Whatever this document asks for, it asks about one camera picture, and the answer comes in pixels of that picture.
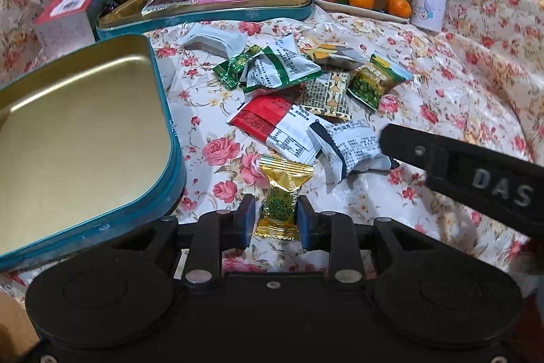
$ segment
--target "floral tablecloth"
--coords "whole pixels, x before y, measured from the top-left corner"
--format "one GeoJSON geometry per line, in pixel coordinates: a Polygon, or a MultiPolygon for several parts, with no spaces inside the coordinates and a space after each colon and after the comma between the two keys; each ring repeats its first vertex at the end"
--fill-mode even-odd
{"type": "MultiPolygon", "coordinates": [[[[32,68],[39,44],[32,19],[49,0],[0,0],[0,85],[32,68]]],[[[413,73],[413,81],[383,97],[377,113],[351,102],[354,118],[379,131],[388,122],[485,146],[542,164],[544,160],[544,0],[448,0],[442,33],[411,25],[327,14],[319,8],[305,22],[215,21],[262,44],[293,33],[299,48],[334,42],[369,56],[379,49],[413,73]]],[[[266,146],[225,124],[241,103],[213,75],[223,59],[179,46],[192,24],[149,33],[188,169],[187,189],[175,214],[181,222],[234,208],[243,193],[262,199],[267,181],[255,167],[266,146]]],[[[355,222],[391,216],[481,260],[508,270],[524,237],[423,186],[424,173],[408,165],[389,174],[366,173],[338,186],[324,171],[302,189],[318,211],[336,210],[355,222]]],[[[225,253],[224,270],[309,271],[324,268],[327,254],[306,252],[298,242],[254,237],[246,251],[225,253]]],[[[41,269],[0,276],[0,289],[24,303],[41,269]]]]}

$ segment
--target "white lettering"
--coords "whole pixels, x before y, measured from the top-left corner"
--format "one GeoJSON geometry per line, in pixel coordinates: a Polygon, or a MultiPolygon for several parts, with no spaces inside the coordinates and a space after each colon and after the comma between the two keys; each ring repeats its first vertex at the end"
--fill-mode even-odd
{"type": "Polygon", "coordinates": [[[491,179],[489,171],[478,168],[474,174],[474,179],[472,179],[472,186],[479,189],[486,189],[489,185],[489,179],[491,179]]]}
{"type": "Polygon", "coordinates": [[[520,185],[517,188],[517,194],[523,198],[523,200],[520,200],[516,198],[513,202],[521,207],[526,207],[531,204],[531,197],[528,196],[526,193],[532,193],[532,187],[529,185],[520,185]]]}
{"type": "Polygon", "coordinates": [[[491,194],[496,195],[500,194],[503,198],[508,198],[508,179],[503,177],[499,183],[493,188],[491,194]]]}

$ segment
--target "white and black snack package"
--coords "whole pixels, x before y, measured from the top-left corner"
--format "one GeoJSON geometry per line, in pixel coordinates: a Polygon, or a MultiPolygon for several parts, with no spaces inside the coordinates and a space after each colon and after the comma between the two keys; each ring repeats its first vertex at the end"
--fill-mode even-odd
{"type": "Polygon", "coordinates": [[[308,132],[321,145],[335,183],[352,171],[391,169],[391,159],[382,154],[376,133],[365,120],[326,126],[314,122],[308,132]]]}

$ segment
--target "teal tin rim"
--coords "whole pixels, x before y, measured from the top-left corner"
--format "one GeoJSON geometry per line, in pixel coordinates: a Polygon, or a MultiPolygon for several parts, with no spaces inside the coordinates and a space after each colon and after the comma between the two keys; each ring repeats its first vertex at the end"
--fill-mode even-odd
{"type": "Polygon", "coordinates": [[[226,9],[198,13],[178,14],[159,19],[148,19],[134,24],[119,25],[118,27],[99,28],[96,34],[100,39],[109,39],[115,36],[142,34],[157,28],[172,27],[185,22],[201,22],[203,20],[246,20],[261,22],[263,20],[290,18],[304,20],[313,11],[313,0],[302,7],[259,7],[256,9],[226,9]]]}
{"type": "Polygon", "coordinates": [[[153,60],[155,84],[170,134],[170,156],[161,176],[145,194],[131,203],[0,255],[0,271],[15,267],[25,268],[58,259],[123,235],[167,214],[181,196],[187,181],[185,162],[162,87],[157,60],[149,39],[146,40],[153,60]]]}

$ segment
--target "white plate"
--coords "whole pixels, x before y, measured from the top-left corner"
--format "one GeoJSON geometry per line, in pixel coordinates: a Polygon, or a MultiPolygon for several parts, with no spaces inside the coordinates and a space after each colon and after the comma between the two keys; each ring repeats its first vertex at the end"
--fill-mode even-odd
{"type": "Polygon", "coordinates": [[[407,24],[408,19],[399,18],[392,14],[382,13],[380,11],[361,9],[359,7],[352,7],[351,5],[345,5],[343,3],[328,2],[323,0],[314,0],[323,10],[336,11],[338,13],[352,14],[353,16],[360,16],[362,18],[370,18],[376,20],[389,20],[390,22],[398,22],[399,24],[407,24]]]}

